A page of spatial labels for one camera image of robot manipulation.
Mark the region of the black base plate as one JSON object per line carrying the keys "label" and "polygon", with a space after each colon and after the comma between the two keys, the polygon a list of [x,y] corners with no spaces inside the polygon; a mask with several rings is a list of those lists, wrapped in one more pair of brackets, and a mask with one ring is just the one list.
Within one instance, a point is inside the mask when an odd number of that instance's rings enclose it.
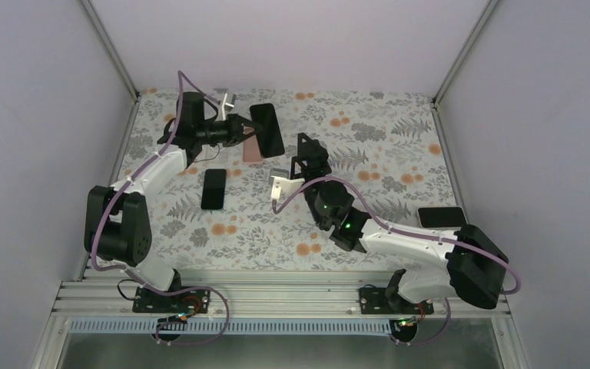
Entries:
{"label": "black base plate", "polygon": [[433,314],[432,302],[424,301],[418,304],[403,299],[394,288],[378,288],[367,284],[358,290],[361,314]]}
{"label": "black base plate", "polygon": [[209,301],[210,292],[205,290],[168,297],[137,288],[132,311],[138,314],[206,314]]}

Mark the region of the black phone from pink case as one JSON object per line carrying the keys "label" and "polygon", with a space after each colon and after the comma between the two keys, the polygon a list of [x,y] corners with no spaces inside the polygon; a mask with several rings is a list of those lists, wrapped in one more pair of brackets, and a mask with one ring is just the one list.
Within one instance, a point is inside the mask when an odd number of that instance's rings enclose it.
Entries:
{"label": "black phone from pink case", "polygon": [[257,143],[262,158],[274,158],[285,154],[282,134],[273,104],[251,105],[251,120],[258,123],[261,131],[257,133]]}

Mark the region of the clear phone case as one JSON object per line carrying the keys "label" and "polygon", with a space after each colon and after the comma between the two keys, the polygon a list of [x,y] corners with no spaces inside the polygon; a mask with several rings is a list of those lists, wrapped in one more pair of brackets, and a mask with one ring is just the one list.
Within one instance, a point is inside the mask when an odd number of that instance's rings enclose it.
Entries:
{"label": "clear phone case", "polygon": [[217,145],[215,147],[207,147],[204,167],[205,168],[220,167],[221,165],[225,164],[226,160],[227,160],[226,153],[224,152],[224,149],[220,145]]}

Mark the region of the floral table mat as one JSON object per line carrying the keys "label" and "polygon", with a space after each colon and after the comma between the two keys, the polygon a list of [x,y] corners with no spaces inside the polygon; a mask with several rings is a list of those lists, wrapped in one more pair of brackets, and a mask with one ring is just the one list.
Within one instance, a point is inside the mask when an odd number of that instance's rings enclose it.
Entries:
{"label": "floral table mat", "polygon": [[[430,100],[422,94],[358,91],[236,90],[235,112],[274,105],[285,154],[249,165],[242,147],[224,148],[224,165],[197,161],[149,205],[152,248],[177,269],[268,271],[418,270],[401,256],[338,248],[314,224],[303,197],[280,214],[270,205],[271,168],[290,169],[301,132],[327,149],[334,176],[356,186],[386,221],[415,226],[417,209],[456,203]],[[226,169],[224,206],[201,209],[204,172]]]}

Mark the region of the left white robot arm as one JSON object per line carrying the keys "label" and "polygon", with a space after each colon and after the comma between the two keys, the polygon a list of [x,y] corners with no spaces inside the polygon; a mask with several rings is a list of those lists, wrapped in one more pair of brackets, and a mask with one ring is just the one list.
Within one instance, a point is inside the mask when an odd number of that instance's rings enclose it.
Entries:
{"label": "left white robot arm", "polygon": [[183,290],[177,271],[152,249],[149,203],[178,173],[194,163],[205,145],[232,147],[264,130],[264,123],[226,112],[228,103],[199,92],[178,95],[176,116],[156,150],[124,180],[88,193],[85,250],[96,271],[120,270],[152,291],[163,311],[177,309]]}

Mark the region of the aluminium rail frame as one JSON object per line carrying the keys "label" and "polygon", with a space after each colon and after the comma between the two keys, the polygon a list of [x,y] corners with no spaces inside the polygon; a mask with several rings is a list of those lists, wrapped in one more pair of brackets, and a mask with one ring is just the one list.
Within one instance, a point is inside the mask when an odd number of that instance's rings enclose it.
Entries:
{"label": "aluminium rail frame", "polygon": [[[389,273],[333,271],[184,271],[189,285],[205,285],[210,292],[206,314],[196,317],[223,318],[225,333],[231,318],[252,319],[387,319],[390,327],[401,314],[361,314],[358,290],[367,284],[385,285]],[[61,284],[51,316],[47,321],[33,367],[57,368],[61,364],[68,328],[80,317],[159,317],[164,321],[173,315],[138,314],[132,311],[134,285],[117,272],[99,273],[86,270],[78,281]],[[504,368],[527,365],[508,301],[500,298],[496,308],[483,310],[458,298],[429,299],[433,314],[419,316],[419,336],[426,338],[433,323],[461,320],[484,321],[486,337],[495,345],[495,356]]]}

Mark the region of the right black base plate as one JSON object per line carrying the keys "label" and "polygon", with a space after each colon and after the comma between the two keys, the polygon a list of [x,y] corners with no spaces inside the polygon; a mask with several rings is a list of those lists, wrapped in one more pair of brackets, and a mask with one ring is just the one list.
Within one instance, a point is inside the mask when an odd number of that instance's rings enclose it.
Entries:
{"label": "right black base plate", "polygon": [[433,314],[432,302],[424,301],[418,304],[403,299],[394,288],[378,288],[367,284],[358,290],[361,314]]}

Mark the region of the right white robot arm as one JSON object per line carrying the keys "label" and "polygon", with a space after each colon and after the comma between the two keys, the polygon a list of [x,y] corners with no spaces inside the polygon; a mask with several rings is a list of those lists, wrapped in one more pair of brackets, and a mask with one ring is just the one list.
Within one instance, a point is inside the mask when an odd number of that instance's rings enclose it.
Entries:
{"label": "right white robot arm", "polygon": [[459,298],[476,308],[496,308],[503,293],[509,259],[478,227],[433,230],[392,224],[369,208],[354,207],[359,191],[331,175],[329,154],[304,133],[297,136],[291,159],[293,180],[302,181],[293,194],[303,194],[314,224],[330,232],[331,241],[347,252],[394,254],[421,263],[419,271],[395,271],[387,291],[387,307],[403,313],[435,298]]}

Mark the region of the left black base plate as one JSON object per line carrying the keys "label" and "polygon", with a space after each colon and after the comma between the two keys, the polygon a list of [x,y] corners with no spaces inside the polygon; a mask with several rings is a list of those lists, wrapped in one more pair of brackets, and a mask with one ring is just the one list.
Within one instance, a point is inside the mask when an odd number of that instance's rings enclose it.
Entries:
{"label": "left black base plate", "polygon": [[138,314],[206,314],[209,301],[210,292],[205,290],[168,297],[137,288],[132,311]]}

